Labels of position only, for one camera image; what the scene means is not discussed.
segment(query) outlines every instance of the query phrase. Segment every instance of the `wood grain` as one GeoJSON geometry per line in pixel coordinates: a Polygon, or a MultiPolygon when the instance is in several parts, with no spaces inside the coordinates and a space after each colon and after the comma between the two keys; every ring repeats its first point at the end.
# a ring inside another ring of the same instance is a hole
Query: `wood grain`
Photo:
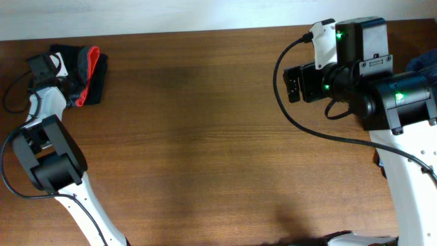
{"type": "MultiPolygon", "coordinates": [[[[87,157],[100,203],[133,245],[259,245],[339,230],[396,235],[374,149],[300,132],[274,99],[277,56],[308,29],[0,42],[0,90],[50,44],[97,45],[109,56],[101,104],[64,111],[63,123],[87,157]]],[[[389,23],[395,70],[436,48],[436,38],[432,20],[389,23]]],[[[297,46],[282,68],[312,57],[310,44],[297,46]]],[[[19,89],[9,105],[25,103],[19,89]]],[[[313,130],[369,139],[352,116],[325,120],[327,103],[287,108],[313,130]]],[[[0,116],[2,139],[25,119],[0,116]]],[[[5,165],[18,190],[38,193],[10,149],[5,165]]],[[[0,245],[87,241],[55,200],[21,200],[0,185],[0,245]]]]}

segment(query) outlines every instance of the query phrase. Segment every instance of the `white panel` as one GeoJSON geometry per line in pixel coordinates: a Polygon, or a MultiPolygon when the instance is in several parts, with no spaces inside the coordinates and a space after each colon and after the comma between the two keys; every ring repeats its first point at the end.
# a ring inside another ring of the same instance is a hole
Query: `white panel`
{"type": "Polygon", "coordinates": [[[2,0],[0,40],[433,18],[435,0],[2,0]]]}

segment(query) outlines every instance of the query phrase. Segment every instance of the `green light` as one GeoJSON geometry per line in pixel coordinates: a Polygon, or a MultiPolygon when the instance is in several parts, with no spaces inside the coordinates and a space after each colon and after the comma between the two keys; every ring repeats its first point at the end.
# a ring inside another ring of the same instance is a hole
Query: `green light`
{"type": "Polygon", "coordinates": [[[404,95],[402,93],[396,93],[395,97],[396,100],[402,100],[404,98],[404,95]]]}

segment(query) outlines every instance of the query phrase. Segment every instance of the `green indicator light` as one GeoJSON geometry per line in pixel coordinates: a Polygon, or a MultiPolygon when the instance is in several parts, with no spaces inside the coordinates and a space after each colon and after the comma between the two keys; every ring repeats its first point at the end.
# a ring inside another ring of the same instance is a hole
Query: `green indicator light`
{"type": "Polygon", "coordinates": [[[396,100],[402,100],[404,98],[404,95],[402,93],[396,93],[395,97],[396,100]]]}

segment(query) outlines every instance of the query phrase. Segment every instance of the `wooden table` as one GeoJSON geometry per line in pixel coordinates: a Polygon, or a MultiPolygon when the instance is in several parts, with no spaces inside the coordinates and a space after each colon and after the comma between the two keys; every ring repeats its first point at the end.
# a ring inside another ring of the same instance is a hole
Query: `wooden table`
{"type": "MultiPolygon", "coordinates": [[[[101,104],[64,111],[63,123],[87,157],[100,203],[133,245],[259,245],[340,230],[397,235],[375,150],[299,131],[274,99],[274,63],[309,28],[0,42],[0,89],[50,44],[97,45],[109,56],[101,104]]],[[[432,20],[388,28],[396,72],[437,47],[432,20]]],[[[301,44],[282,68],[312,60],[313,46],[301,44]]],[[[25,104],[23,88],[9,105],[25,104]]],[[[313,130],[369,139],[354,116],[326,120],[328,101],[286,107],[313,130]]],[[[4,139],[25,114],[0,117],[4,139]]],[[[5,166],[19,191],[39,193],[10,148],[5,166]]],[[[2,184],[0,244],[87,240],[55,200],[22,200],[2,184]]]]}

